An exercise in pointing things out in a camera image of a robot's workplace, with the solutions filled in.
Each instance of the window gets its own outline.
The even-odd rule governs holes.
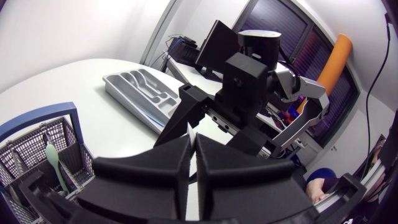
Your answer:
[[[287,0],[250,1],[233,28],[235,31],[260,29],[282,34],[280,46],[294,61],[298,72],[317,80],[329,59],[333,45],[326,36],[295,4]],[[359,91],[345,67],[340,79],[329,96],[329,114],[307,133],[321,147],[333,137],[348,111],[354,105]],[[303,97],[292,106],[297,109]]]

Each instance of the black cable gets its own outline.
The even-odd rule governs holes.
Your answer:
[[[167,49],[169,49],[170,48],[170,46],[167,44],[167,42],[169,42],[171,39],[173,39],[173,38],[176,38],[176,37],[171,37],[169,40],[166,40],[166,46],[167,46]]]
[[[380,70],[377,73],[376,77],[374,78],[374,80],[372,82],[372,85],[371,85],[371,88],[369,89],[368,94],[366,95],[366,122],[368,124],[368,156],[366,157],[366,163],[365,163],[365,167],[364,167],[364,170],[363,170],[363,173],[362,173],[361,180],[363,180],[363,178],[365,176],[365,173],[366,173],[366,170],[368,168],[369,156],[370,156],[369,154],[371,152],[371,129],[370,129],[370,124],[369,124],[369,106],[368,106],[368,104],[369,104],[369,96],[370,96],[371,91],[372,91],[372,89],[374,87],[374,84],[376,83],[377,79],[379,78],[379,76],[380,76],[380,74],[381,74],[381,72],[382,72],[382,70],[384,68],[384,65],[386,64],[386,61],[387,61],[387,58],[388,58],[388,53],[389,53],[389,50],[390,50],[390,39],[391,39],[390,38],[390,27],[388,26],[387,20],[386,20],[386,23],[387,23],[387,39],[388,39],[386,56],[384,57],[383,63],[381,65],[381,67],[380,67]]]
[[[180,42],[183,42],[183,39],[178,39],[178,40],[173,44],[173,46],[171,47],[170,51],[172,51],[173,48],[174,48],[177,44],[179,44]],[[159,55],[159,57],[157,57],[157,58],[154,60],[154,62],[152,63],[152,65],[150,65],[150,67],[154,66],[155,62],[158,61],[158,59],[160,59],[160,57],[163,56],[163,54],[166,54],[167,52],[170,53],[169,50],[166,50],[165,52],[161,53],[161,54]]]

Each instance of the orange cylinder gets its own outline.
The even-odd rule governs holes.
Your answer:
[[[343,34],[339,34],[329,59],[317,80],[319,84],[326,88],[328,96],[340,78],[352,48],[353,44],[350,39]],[[297,108],[297,112],[301,113],[303,111],[306,102],[306,100],[303,101],[299,108]]]

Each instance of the white wall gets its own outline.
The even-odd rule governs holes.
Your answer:
[[[172,19],[169,28],[166,30],[151,64],[163,51],[167,50],[164,42],[169,39],[168,35],[186,35],[195,40],[198,47],[200,47],[213,26],[214,21],[220,20],[232,28],[247,2],[248,0],[184,1]],[[159,59],[153,67],[158,69],[161,61]]]
[[[387,30],[381,1],[375,0],[295,0],[312,12],[333,40],[347,35],[353,50],[349,57],[351,69],[368,91],[380,69],[387,50]],[[398,108],[398,38],[391,27],[389,58],[372,95],[390,109]]]
[[[8,0],[0,12],[0,93],[88,58],[139,62],[168,0]]]

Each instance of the white table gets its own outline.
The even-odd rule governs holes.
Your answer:
[[[38,74],[1,93],[0,124],[36,108],[72,101],[78,110],[85,144],[95,157],[126,157],[145,152],[152,149],[158,135],[109,95],[102,81],[104,75],[139,68],[147,69],[178,93],[182,83],[158,70],[122,60],[83,60]],[[26,133],[27,129],[8,139]],[[231,139],[209,117],[194,131],[224,144]],[[190,173],[194,172],[196,158],[191,163]],[[188,220],[198,220],[197,194],[197,185],[190,185]]]

